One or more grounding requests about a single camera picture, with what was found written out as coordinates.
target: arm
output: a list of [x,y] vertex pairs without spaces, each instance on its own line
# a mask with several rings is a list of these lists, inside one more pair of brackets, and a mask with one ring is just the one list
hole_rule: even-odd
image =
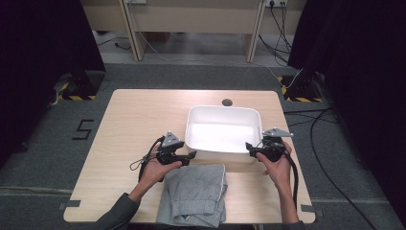
[[[283,142],[288,153],[292,151],[285,142]],[[305,226],[299,221],[296,212],[295,203],[290,188],[290,163],[283,155],[278,162],[271,162],[265,155],[257,153],[257,158],[266,167],[264,175],[269,175],[278,190],[281,204],[282,228],[283,229],[305,229]]]
[[118,227],[127,224],[138,211],[139,204],[144,194],[154,184],[161,180],[165,174],[182,165],[182,162],[180,161],[169,165],[161,165],[161,163],[155,158],[155,155],[151,155],[149,159],[150,160],[144,169],[140,182],[138,182],[132,192],[129,195],[123,194],[110,211],[105,213],[86,229],[117,229]]

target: power outlet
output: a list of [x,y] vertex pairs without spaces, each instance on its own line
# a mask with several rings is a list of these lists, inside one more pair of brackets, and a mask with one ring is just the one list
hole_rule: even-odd
[[265,7],[271,7],[271,1],[274,1],[274,8],[282,8],[287,5],[287,0],[265,0]]

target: black curtain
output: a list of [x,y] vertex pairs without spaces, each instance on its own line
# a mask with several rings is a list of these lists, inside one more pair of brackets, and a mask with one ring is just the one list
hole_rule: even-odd
[[325,74],[359,157],[406,225],[406,1],[341,2],[307,0],[289,64]]
[[66,73],[105,71],[79,0],[0,1],[0,167],[40,119]]

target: wooden table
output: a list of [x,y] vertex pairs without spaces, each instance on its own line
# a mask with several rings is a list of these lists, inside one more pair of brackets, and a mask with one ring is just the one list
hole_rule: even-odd
[[[278,95],[271,91],[115,91],[71,196],[71,200],[80,200],[80,205],[67,207],[65,220],[96,221],[122,193],[129,193],[134,188],[139,171],[132,171],[129,165],[141,159],[157,138],[171,130],[184,140],[190,108],[194,105],[222,105],[224,99],[232,100],[233,106],[258,111],[263,129],[278,127],[288,130]],[[313,222],[314,213],[302,212],[300,208],[301,205],[311,205],[311,201],[292,140],[283,140],[292,147],[292,158],[299,170],[299,218],[306,223]],[[176,153],[186,154],[188,150],[184,147]],[[269,176],[261,175],[263,171],[264,166],[258,161],[246,165],[226,165],[225,223],[282,221],[277,190]],[[163,183],[158,183],[147,192],[131,222],[155,222],[163,186]]]

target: yellow and black tape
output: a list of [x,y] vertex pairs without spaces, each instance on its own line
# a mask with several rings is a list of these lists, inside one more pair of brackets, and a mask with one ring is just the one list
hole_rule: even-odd
[[289,85],[291,78],[278,77],[282,86],[282,94],[285,100],[289,102],[300,102],[300,103],[321,103],[323,100],[319,96],[317,88],[311,90],[306,90],[302,92],[294,87],[286,88],[285,85]]
[[65,90],[68,88],[69,86],[69,82],[66,82],[63,84],[61,90],[60,90],[60,94],[59,94],[59,99],[60,100],[69,100],[69,101],[84,101],[84,100],[95,100],[96,96],[94,95],[70,95],[65,93]]
[[96,96],[73,96],[73,95],[59,95],[60,100],[70,100],[70,101],[84,101],[84,100],[95,100]]

